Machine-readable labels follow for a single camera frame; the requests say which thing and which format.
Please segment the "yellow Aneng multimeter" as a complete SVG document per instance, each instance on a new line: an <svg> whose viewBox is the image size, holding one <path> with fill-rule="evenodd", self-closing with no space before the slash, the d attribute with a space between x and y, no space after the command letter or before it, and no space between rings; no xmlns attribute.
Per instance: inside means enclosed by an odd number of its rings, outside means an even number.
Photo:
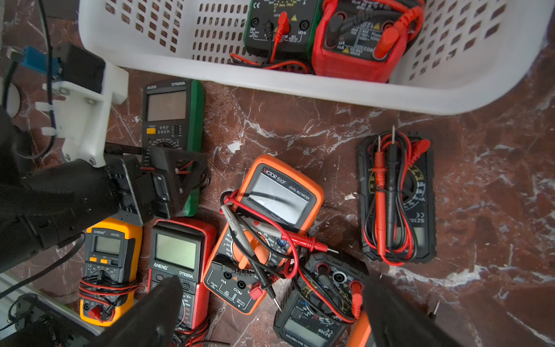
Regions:
<svg viewBox="0 0 555 347"><path fill-rule="evenodd" d="M143 228L107 218L85 233L85 272L79 282L79 316L108 327L134 305Z"/></svg>

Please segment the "dark green multimeter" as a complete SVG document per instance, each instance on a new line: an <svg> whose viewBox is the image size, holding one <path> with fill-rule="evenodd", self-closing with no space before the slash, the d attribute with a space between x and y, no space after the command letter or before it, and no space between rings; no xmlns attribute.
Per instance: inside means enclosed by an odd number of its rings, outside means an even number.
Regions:
<svg viewBox="0 0 555 347"><path fill-rule="evenodd" d="M198 80L155 82L143 95L143 168L153 167L152 147L199 153L205 116L205 88Z"/></svg>
<svg viewBox="0 0 555 347"><path fill-rule="evenodd" d="M248 55L261 61L230 53L231 63L311 75L312 51L321 19L321 1L252 1L243 43Z"/></svg>

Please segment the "slim black multimeter with probes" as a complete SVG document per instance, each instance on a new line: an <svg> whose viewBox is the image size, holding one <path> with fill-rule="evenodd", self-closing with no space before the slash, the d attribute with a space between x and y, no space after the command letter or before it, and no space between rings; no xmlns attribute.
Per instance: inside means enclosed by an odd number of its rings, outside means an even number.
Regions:
<svg viewBox="0 0 555 347"><path fill-rule="evenodd" d="M391 266L436 257L434 158L430 140L396 128L358 146L362 252Z"/></svg>

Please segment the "small red multimeter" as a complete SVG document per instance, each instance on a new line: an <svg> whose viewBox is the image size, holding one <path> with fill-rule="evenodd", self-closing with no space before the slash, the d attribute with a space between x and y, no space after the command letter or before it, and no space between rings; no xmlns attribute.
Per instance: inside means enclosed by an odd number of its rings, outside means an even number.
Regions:
<svg viewBox="0 0 555 347"><path fill-rule="evenodd" d="M324 1L312 50L315 75L387 82L419 37L426 2Z"/></svg>

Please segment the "large red Aneng multimeter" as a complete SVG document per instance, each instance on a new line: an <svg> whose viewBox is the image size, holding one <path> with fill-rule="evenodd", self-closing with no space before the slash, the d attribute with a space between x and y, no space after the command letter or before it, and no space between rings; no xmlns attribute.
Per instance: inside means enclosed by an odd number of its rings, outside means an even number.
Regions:
<svg viewBox="0 0 555 347"><path fill-rule="evenodd" d="M172 346L198 346L210 326L210 292L202 282L216 228L192 218L159 219L151 230L147 290L177 276L182 299Z"/></svg>

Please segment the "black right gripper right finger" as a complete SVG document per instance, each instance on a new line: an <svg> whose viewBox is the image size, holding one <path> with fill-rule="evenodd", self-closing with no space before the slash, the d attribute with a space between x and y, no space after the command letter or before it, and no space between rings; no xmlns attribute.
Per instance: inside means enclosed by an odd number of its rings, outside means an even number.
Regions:
<svg viewBox="0 0 555 347"><path fill-rule="evenodd" d="M377 276L364 279L363 305L376 346L460 345Z"/></svg>

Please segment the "orange multimeter front right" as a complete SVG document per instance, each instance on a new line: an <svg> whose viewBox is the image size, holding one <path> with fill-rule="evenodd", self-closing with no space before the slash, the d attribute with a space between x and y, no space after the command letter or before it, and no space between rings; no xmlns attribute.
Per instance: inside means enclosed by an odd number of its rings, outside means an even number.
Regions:
<svg viewBox="0 0 555 347"><path fill-rule="evenodd" d="M367 313L361 312L359 319L353 324L346 347L374 347L371 325Z"/></svg>

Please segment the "orange Victor multimeter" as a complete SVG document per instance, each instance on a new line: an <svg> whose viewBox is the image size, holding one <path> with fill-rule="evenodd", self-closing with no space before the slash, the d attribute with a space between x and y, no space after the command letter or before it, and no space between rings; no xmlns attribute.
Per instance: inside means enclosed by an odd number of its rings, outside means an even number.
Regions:
<svg viewBox="0 0 555 347"><path fill-rule="evenodd" d="M322 207L321 186L270 155L258 157L240 189L221 198L225 227L203 273L205 286L251 315L272 285L298 272L300 252L329 251L308 231Z"/></svg>

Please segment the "small black multimeter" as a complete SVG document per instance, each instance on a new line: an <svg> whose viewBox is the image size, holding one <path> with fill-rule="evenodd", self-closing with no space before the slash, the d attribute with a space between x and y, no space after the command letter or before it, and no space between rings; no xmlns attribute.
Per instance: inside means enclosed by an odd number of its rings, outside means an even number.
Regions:
<svg viewBox="0 0 555 347"><path fill-rule="evenodd" d="M333 346L361 312L367 266L345 253L315 252L301 267L275 314L273 330L291 346Z"/></svg>

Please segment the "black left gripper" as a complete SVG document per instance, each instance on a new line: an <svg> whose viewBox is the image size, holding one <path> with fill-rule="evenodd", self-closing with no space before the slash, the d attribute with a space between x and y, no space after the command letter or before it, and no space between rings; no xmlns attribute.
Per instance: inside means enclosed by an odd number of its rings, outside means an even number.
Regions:
<svg viewBox="0 0 555 347"><path fill-rule="evenodd" d="M102 168L74 160L26 177L13 159L1 160L1 270L63 247L107 218L142 226L156 216L195 215L208 157L151 147L150 160L150 172L136 156L109 155Z"/></svg>

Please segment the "white plastic perforated basket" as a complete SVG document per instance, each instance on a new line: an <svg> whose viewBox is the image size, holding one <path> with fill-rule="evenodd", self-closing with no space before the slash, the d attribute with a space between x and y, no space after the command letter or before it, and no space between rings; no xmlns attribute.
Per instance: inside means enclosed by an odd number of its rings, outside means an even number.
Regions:
<svg viewBox="0 0 555 347"><path fill-rule="evenodd" d="M120 67L424 114L476 110L519 83L553 1L428 1L423 30L388 83L239 67L252 1L81 1L85 48Z"/></svg>

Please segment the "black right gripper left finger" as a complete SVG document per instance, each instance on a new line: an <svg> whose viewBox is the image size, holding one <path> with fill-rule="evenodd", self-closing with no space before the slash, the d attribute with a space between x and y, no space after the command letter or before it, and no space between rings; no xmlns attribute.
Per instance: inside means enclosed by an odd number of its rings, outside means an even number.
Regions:
<svg viewBox="0 0 555 347"><path fill-rule="evenodd" d="M170 346L181 306L181 283L167 278L88 345Z"/></svg>

